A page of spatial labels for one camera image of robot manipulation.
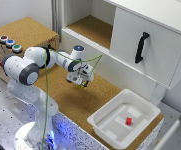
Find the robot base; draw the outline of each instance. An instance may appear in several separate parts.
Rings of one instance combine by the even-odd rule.
[[[33,127],[34,122],[30,122],[24,126],[22,126],[15,135],[14,138],[14,149],[15,150],[39,150],[39,148],[30,148],[26,143],[24,138],[26,137],[26,135],[28,134],[28,132],[30,131],[30,129]],[[58,147],[59,145],[59,139],[56,140],[57,143],[55,143],[56,147]]]

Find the white plastic tray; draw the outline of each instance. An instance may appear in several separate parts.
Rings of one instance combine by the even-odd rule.
[[[159,115],[160,109],[130,90],[123,90],[88,118],[95,133],[116,149],[126,149]],[[126,118],[132,124],[126,125]]]

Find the cabinet panel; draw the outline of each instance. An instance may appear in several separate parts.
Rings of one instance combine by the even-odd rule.
[[[143,32],[150,37],[144,41],[143,61],[136,64]],[[110,54],[169,86],[181,58],[181,34],[117,8]]]

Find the white robotic arm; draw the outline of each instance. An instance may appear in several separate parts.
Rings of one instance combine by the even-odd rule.
[[[41,141],[45,123],[46,93],[33,85],[38,79],[39,69],[45,68],[45,50],[47,68],[51,68],[55,63],[60,65],[69,72],[67,76],[68,82],[86,87],[88,82],[94,79],[92,73],[93,67],[86,62],[81,62],[84,60],[85,55],[82,46],[75,46],[71,55],[62,50],[57,53],[51,47],[30,47],[25,51],[23,58],[14,55],[7,55],[3,58],[3,69],[10,78],[7,85],[10,93],[21,101],[33,104],[38,110],[35,114],[34,126],[23,139],[26,145],[33,150],[39,150],[39,145],[42,145]],[[45,139],[50,137],[53,131],[52,116],[57,112],[57,103],[51,97],[48,97],[48,117]],[[56,144],[54,145],[55,146],[50,146],[49,149],[56,149]]]

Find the open shelf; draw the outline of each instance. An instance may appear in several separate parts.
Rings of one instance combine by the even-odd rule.
[[[113,30],[112,25],[90,15],[67,27],[107,49],[110,49]]]

